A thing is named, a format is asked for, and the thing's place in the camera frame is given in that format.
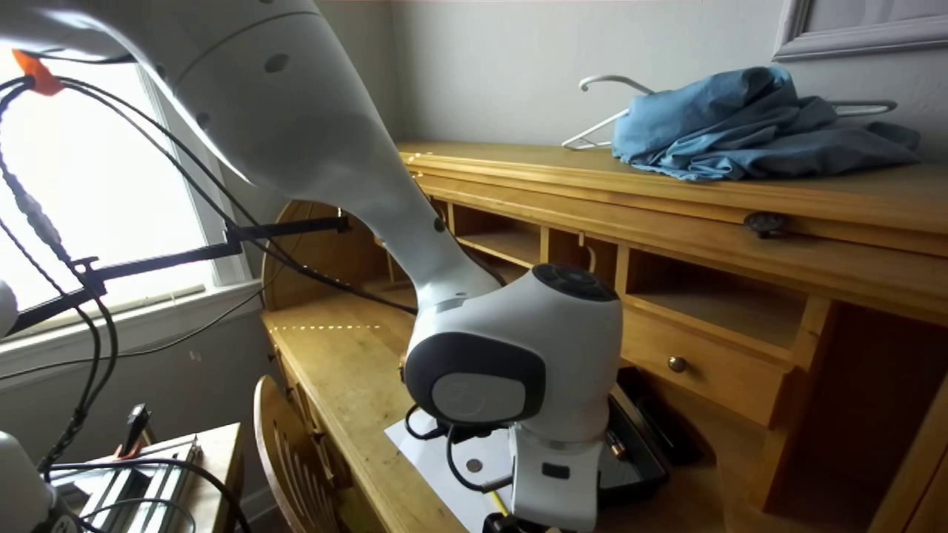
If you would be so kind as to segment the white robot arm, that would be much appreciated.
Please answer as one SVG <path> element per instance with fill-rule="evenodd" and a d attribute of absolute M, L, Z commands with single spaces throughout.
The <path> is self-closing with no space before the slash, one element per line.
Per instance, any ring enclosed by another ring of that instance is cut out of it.
<path fill-rule="evenodd" d="M 357 217 L 416 283 L 404 384 L 437 421 L 514 430 L 514 513 L 591 533 L 622 304 L 576 265 L 503 283 L 408 177 L 314 0 L 0 0 L 3 42 L 130 54 L 244 177 Z"/>

